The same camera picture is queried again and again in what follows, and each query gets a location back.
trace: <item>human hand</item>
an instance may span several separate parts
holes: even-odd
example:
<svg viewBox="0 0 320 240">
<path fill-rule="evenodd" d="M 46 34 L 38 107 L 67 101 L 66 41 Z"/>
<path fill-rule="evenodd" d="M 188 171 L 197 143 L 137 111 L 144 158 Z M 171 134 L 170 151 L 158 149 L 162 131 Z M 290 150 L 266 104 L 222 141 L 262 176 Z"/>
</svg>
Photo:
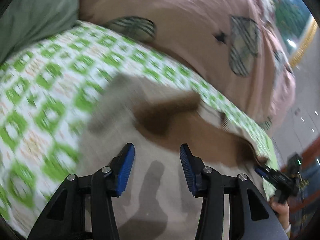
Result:
<svg viewBox="0 0 320 240">
<path fill-rule="evenodd" d="M 289 214 L 290 214 L 288 203 L 286 202 L 284 204 L 280 204 L 274 200 L 274 197 L 272 197 L 269 200 L 269 204 L 271 208 L 279 214 L 278 216 L 279 222 L 281 223 L 284 230 L 287 230 L 287 228 L 289 227 Z"/>
</svg>

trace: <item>pink fabric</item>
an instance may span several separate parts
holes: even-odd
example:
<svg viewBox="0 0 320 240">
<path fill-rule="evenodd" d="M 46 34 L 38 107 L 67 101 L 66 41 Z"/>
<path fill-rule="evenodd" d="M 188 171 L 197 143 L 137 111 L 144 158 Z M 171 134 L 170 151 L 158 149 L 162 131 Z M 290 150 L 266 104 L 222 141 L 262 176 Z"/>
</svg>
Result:
<svg viewBox="0 0 320 240">
<path fill-rule="evenodd" d="M 282 49 L 255 0 L 80 0 L 81 20 L 105 25 L 128 16 L 154 22 L 156 38 L 149 45 L 196 70 L 268 134 L 281 124 L 294 101 L 295 79 L 286 67 L 275 71 L 274 50 Z M 232 43 L 231 17 L 252 19 L 259 29 L 257 56 L 245 62 L 246 77 L 230 68 L 232 44 L 241 44 Z M 227 35 L 225 43 L 215 38 L 219 33 Z"/>
</svg>

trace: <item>bed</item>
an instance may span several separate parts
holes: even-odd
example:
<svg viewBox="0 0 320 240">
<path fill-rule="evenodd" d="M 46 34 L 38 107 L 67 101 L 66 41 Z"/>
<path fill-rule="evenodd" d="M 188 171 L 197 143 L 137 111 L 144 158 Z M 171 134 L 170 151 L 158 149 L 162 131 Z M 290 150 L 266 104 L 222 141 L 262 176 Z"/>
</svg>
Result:
<svg viewBox="0 0 320 240">
<path fill-rule="evenodd" d="M 270 138 L 198 74 L 106 28 L 78 26 L 41 40 L 0 67 L 0 213 L 27 236 L 36 218 L 81 158 L 79 135 L 99 94 L 119 72 L 198 91 L 256 142 L 278 169 Z M 266 195 L 274 189 L 264 181 Z"/>
</svg>

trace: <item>tiled floor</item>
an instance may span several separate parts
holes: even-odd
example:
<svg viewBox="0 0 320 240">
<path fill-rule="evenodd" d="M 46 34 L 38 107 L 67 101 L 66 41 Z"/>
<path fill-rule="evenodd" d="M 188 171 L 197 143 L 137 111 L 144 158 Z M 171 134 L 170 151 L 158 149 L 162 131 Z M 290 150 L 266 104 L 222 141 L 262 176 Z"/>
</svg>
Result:
<svg viewBox="0 0 320 240">
<path fill-rule="evenodd" d="M 320 132 L 320 30 L 294 68 L 296 101 L 281 128 L 273 135 L 276 151 L 282 160 L 294 152 L 301 153 Z"/>
</svg>

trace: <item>pink blanket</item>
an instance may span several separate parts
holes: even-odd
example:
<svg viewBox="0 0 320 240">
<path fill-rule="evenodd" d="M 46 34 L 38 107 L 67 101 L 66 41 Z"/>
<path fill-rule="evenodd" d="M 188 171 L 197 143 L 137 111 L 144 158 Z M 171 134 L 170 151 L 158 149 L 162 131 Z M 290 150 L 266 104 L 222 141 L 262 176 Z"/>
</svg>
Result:
<svg viewBox="0 0 320 240">
<path fill-rule="evenodd" d="M 271 134 L 295 79 L 257 0 L 80 0 L 80 19 L 151 45 L 196 70 Z"/>
</svg>

